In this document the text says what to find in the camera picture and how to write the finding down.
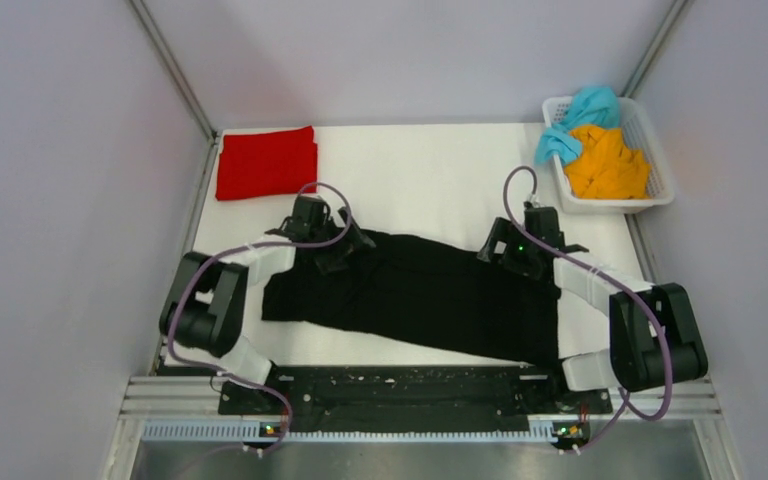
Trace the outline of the black t shirt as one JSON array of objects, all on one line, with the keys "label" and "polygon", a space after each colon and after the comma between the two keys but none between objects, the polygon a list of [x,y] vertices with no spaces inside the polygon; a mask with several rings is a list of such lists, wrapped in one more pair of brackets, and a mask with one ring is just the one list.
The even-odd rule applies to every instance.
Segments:
[{"label": "black t shirt", "polygon": [[555,287],[482,262],[476,253],[368,231],[372,249],[323,273],[309,251],[265,287],[262,317],[369,333],[540,367],[559,357]]}]

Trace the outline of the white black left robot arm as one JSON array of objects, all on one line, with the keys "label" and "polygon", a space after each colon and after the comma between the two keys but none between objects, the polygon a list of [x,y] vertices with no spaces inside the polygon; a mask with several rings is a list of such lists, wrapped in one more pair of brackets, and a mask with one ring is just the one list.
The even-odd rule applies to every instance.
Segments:
[{"label": "white black left robot arm", "polygon": [[279,404],[280,386],[269,379],[273,363],[243,333],[249,290],[291,270],[299,260],[322,274],[344,270],[350,255],[372,250],[374,241],[350,209],[331,210],[317,195],[299,195],[282,223],[253,243],[217,258],[184,254],[159,318],[159,331],[174,359],[209,368],[244,386],[243,401],[257,413]]}]

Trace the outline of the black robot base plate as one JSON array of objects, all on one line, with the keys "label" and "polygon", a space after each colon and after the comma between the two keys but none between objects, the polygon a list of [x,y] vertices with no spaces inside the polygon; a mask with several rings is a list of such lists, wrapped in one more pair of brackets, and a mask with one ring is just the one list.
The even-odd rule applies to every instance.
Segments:
[{"label": "black robot base plate", "polygon": [[610,414],[605,390],[573,392],[533,366],[281,366],[261,391],[226,382],[221,415],[293,414],[293,433],[500,433],[539,415]]}]

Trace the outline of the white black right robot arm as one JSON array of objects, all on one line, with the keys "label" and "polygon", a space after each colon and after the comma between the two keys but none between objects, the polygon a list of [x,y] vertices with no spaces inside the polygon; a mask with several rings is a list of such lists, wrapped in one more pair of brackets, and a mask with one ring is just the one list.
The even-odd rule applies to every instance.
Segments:
[{"label": "white black right robot arm", "polygon": [[522,228],[496,218],[477,257],[572,293],[607,318],[608,347],[562,360],[563,374],[546,385],[554,409],[574,411],[589,390],[639,392],[707,375],[708,357],[686,289],[627,275],[567,243],[554,208],[528,204]]}]

